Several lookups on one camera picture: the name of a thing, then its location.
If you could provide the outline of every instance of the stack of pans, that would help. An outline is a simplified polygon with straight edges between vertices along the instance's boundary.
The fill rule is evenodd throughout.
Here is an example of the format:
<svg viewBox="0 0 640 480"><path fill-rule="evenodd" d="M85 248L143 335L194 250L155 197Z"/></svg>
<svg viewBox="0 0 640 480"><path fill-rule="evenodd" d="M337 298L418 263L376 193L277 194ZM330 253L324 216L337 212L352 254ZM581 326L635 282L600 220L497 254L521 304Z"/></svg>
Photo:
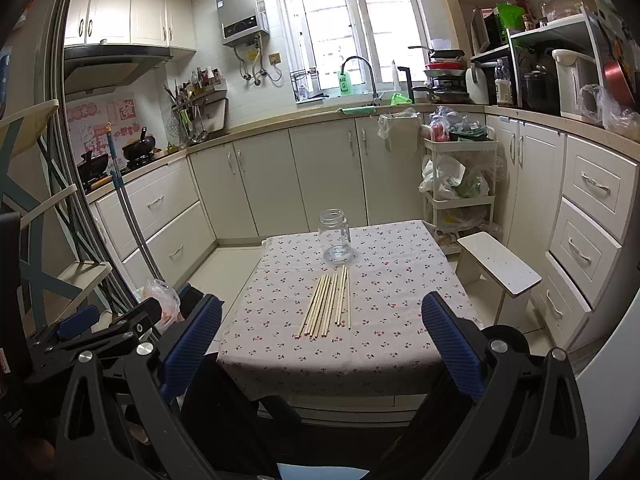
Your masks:
<svg viewBox="0 0 640 480"><path fill-rule="evenodd" d="M465 88L466 65L462 61L462 50L430 50L430 62L424 74L430 84L414 88L414 91L428 92L435 104L466 104L469 94Z"/></svg>

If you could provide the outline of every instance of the cartoon poster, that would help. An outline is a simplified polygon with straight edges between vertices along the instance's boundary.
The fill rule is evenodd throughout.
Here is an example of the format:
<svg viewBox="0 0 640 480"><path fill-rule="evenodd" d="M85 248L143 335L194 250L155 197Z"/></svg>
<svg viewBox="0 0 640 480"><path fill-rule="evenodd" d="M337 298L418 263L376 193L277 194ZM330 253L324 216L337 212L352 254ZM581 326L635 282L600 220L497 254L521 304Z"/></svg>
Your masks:
<svg viewBox="0 0 640 480"><path fill-rule="evenodd" d="M107 153L109 154L107 171L113 168L107 142L107 124L111 123L113 143L118 155L116 163L119 168L123 168L127 163L122 155L122 148L138 138L142 129L138 123L139 117L133 92L72 101L66 106L66 120L69 124L76 164L82 162L81 155L88 150L92 150L92 156Z"/></svg>

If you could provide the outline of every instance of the metal screw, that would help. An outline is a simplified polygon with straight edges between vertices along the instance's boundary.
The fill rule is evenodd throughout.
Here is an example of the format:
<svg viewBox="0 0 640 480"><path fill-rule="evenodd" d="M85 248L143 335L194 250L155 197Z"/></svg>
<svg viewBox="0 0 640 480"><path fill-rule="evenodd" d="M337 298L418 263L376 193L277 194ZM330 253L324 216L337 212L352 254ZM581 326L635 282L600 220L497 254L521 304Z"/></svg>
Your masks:
<svg viewBox="0 0 640 480"><path fill-rule="evenodd" d="M554 348L551 351L551 357L556 361L564 361L566 359L566 352L561 348Z"/></svg>
<svg viewBox="0 0 640 480"><path fill-rule="evenodd" d="M80 355L78 356L78 361L80 361L81 363L88 363L93 357L94 357L94 353L91 352L91 350L85 350L83 352L80 352Z"/></svg>
<svg viewBox="0 0 640 480"><path fill-rule="evenodd" d="M140 343L136 352L138 355L149 355L154 350L154 346L151 343Z"/></svg>
<svg viewBox="0 0 640 480"><path fill-rule="evenodd" d="M507 343L505 343L501 339L494 339L493 341L491 341L490 347L491 350L493 350L497 354L504 354L509 349Z"/></svg>

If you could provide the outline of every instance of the tablecloth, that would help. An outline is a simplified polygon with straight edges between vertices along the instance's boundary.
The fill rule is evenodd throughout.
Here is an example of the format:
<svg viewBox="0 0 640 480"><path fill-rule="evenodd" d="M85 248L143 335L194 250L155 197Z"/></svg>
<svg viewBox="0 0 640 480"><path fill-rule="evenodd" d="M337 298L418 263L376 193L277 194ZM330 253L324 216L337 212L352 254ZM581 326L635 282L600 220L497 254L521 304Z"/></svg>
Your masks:
<svg viewBox="0 0 640 480"><path fill-rule="evenodd" d="M428 391L440 355L420 306L437 290L482 327L462 285L420 221L351 229L351 330L297 338L314 287L334 267L318 234L268 238L218 361L251 400L267 395L391 396Z"/></svg>

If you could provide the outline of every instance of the glass jar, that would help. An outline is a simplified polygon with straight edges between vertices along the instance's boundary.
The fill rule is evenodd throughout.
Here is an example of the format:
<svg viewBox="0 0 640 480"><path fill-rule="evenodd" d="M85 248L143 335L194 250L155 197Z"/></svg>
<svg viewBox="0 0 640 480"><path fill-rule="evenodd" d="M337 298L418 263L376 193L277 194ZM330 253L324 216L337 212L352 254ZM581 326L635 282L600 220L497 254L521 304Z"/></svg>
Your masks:
<svg viewBox="0 0 640 480"><path fill-rule="evenodd" d="M344 262L353 256L347 217L339 209L327 209L320 213L318 237L329 262Z"/></svg>

